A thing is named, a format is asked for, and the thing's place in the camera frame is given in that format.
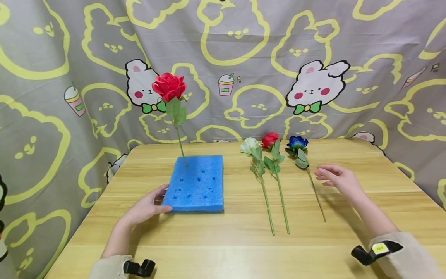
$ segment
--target white rose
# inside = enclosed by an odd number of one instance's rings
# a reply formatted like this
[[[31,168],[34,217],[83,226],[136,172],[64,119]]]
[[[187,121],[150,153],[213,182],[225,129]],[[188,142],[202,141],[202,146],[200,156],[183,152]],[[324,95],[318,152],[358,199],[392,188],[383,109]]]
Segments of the white rose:
[[[243,141],[242,145],[240,146],[240,152],[251,155],[252,150],[256,149],[257,147],[260,147],[259,141],[253,137],[248,137]]]

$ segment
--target sleeve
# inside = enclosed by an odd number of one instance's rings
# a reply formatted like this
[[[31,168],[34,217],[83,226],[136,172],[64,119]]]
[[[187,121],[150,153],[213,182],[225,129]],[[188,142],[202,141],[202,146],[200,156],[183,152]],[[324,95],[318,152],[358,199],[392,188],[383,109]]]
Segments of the sleeve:
[[[410,234],[389,233],[370,241],[369,249],[385,240],[399,243],[403,249],[377,260],[384,273],[397,279],[445,279],[435,259]]]
[[[131,256],[111,256],[102,258],[93,264],[88,279],[127,279],[124,273],[124,263],[133,260]]]

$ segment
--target gray curtain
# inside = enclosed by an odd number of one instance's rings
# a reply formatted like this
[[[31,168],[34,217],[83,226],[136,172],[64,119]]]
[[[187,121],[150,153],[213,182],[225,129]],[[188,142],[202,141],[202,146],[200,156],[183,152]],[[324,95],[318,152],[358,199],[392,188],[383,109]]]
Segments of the gray curtain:
[[[444,207],[445,11],[0,0],[0,274],[42,278],[129,151],[178,141],[151,91],[163,72],[187,83],[184,142],[359,137]]]

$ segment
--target blue foam block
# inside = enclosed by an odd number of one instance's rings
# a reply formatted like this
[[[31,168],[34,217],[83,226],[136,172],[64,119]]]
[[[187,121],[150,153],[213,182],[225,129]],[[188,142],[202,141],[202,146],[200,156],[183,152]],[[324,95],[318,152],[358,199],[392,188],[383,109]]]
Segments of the blue foam block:
[[[173,212],[222,212],[223,156],[178,157],[162,204]]]

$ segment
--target green bow tie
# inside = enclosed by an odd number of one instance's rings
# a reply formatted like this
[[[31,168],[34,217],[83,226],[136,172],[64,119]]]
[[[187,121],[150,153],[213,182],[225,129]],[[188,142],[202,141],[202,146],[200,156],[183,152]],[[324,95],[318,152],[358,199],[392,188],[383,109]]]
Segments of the green bow tie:
[[[157,104],[142,104],[142,112],[145,114],[151,113],[152,111],[166,112],[166,104],[160,101]]]
[[[321,110],[321,104],[322,101],[317,101],[316,103],[308,105],[298,104],[294,110],[294,115],[299,115],[302,112],[307,112],[307,111],[310,111],[312,113],[317,113]]]

